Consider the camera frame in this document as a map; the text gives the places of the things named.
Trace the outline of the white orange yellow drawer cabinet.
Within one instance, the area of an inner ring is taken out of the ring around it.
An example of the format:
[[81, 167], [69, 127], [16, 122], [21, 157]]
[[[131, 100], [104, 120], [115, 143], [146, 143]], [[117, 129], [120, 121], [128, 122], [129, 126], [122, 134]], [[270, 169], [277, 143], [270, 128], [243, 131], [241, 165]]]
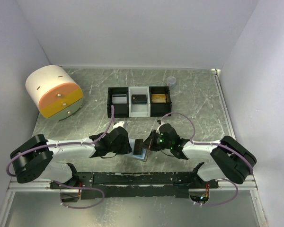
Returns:
[[49, 120], [63, 120], [83, 104], [82, 89], [57, 65], [44, 66], [31, 73], [25, 87], [40, 114]]

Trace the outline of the black tray compartment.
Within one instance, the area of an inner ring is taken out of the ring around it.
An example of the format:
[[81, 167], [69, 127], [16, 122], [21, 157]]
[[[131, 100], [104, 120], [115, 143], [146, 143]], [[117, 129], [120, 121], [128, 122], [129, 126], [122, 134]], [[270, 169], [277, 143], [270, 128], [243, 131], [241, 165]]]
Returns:
[[168, 86], [149, 87], [149, 93], [151, 117], [162, 117], [172, 112], [172, 101]]
[[111, 118], [114, 107], [115, 118], [129, 117], [129, 95], [128, 87], [109, 87], [107, 93], [107, 117]]

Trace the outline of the silver cards stack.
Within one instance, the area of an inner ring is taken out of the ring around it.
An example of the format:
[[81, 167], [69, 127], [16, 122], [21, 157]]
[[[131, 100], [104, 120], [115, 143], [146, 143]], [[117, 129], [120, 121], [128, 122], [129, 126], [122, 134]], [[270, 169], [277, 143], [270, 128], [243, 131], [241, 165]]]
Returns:
[[112, 95], [112, 104], [127, 104], [127, 94]]

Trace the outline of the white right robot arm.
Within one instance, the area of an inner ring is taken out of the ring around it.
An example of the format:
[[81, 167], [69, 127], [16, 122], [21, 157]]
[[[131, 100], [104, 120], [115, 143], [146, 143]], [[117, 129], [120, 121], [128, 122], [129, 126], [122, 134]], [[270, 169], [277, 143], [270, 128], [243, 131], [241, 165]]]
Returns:
[[222, 178], [242, 184], [257, 163], [256, 157], [231, 136], [210, 142], [191, 141], [181, 138], [169, 123], [152, 130], [142, 147], [150, 151], [167, 149], [174, 157], [183, 160], [206, 159], [208, 163], [199, 164], [191, 177], [196, 188]]

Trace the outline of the black cards stack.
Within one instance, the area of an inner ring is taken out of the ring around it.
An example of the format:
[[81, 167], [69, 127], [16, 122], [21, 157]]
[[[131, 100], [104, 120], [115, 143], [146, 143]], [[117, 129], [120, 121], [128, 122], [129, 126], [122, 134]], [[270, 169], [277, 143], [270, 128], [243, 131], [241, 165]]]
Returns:
[[145, 94], [133, 94], [132, 95], [132, 104], [142, 104], [145, 105], [147, 104], [148, 98], [147, 95]]

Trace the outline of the gold cards stack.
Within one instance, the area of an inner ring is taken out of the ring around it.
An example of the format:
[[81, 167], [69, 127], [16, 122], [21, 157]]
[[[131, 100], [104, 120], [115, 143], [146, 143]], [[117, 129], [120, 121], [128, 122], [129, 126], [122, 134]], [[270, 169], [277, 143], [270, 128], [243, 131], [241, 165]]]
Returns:
[[162, 104], [167, 102], [166, 94], [152, 94], [151, 95], [152, 103]]

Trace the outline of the white middle tray compartment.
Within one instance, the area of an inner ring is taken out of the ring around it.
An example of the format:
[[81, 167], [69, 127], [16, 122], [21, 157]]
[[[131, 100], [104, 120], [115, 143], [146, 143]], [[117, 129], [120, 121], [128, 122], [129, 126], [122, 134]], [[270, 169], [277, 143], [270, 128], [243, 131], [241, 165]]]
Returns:
[[129, 87], [129, 117], [150, 117], [150, 90], [149, 87]]

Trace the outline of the dark card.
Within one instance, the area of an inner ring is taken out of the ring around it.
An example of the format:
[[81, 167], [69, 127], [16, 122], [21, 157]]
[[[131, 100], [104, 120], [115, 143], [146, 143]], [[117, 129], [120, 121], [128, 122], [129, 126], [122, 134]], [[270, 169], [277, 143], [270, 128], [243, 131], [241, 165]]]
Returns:
[[134, 142], [133, 154], [134, 155], [141, 155], [142, 154], [142, 145], [143, 139], [136, 139]]

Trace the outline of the aluminium frame rail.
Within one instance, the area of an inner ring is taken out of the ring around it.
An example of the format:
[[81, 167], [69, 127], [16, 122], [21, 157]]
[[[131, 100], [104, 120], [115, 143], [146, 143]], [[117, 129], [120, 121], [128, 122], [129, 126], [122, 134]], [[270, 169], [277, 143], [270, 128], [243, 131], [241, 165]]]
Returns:
[[228, 135], [225, 135], [211, 145], [210, 153], [213, 161], [208, 164], [211, 170], [211, 180], [229, 180], [232, 183], [242, 185], [245, 180], [254, 180], [253, 167], [257, 163], [256, 157], [236, 141], [230, 116], [226, 107], [219, 81], [218, 69], [211, 69], [215, 85], [218, 91], [220, 106], [222, 107], [223, 117], [226, 121]]

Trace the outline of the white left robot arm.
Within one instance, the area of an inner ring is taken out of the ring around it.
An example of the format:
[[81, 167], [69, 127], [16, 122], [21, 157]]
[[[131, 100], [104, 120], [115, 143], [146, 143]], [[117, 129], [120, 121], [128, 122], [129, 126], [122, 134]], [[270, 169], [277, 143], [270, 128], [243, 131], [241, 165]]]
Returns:
[[10, 159], [18, 183], [40, 178], [61, 182], [72, 189], [79, 183], [77, 171], [73, 164], [62, 160], [104, 157], [108, 153], [127, 155], [133, 147], [134, 140], [123, 127], [80, 140], [47, 140], [38, 134], [15, 149]]

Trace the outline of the black left tray compartment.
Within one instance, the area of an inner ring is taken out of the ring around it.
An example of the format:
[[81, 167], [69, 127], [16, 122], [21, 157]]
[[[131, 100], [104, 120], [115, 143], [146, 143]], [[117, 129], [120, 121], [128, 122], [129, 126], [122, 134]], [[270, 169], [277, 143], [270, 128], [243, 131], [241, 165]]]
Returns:
[[128, 87], [109, 87], [107, 93], [107, 117], [111, 118], [114, 107], [115, 118], [129, 117], [129, 95]]

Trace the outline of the black right tray compartment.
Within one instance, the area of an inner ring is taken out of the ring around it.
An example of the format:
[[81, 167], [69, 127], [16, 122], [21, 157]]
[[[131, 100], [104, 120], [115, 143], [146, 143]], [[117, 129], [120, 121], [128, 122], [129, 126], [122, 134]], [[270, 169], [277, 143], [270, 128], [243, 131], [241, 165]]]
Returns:
[[162, 117], [172, 112], [172, 101], [168, 86], [149, 87], [149, 93], [151, 117]]

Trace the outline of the small clear plastic cup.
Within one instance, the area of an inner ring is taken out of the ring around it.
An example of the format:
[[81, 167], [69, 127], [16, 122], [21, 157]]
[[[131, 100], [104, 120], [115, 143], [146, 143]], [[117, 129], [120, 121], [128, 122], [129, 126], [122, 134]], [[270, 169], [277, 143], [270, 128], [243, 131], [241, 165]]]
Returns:
[[169, 76], [167, 78], [167, 85], [170, 88], [174, 88], [176, 85], [177, 79], [174, 76]]

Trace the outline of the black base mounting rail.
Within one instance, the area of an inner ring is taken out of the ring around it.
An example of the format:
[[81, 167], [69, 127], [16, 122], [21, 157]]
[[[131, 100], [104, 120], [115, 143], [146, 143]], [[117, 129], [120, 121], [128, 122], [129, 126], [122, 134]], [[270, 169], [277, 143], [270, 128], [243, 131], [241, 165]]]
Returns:
[[216, 180], [205, 182], [193, 172], [78, 172], [78, 176], [66, 184], [101, 189], [106, 198], [172, 196], [186, 199], [189, 190], [204, 192], [207, 185], [218, 188]]

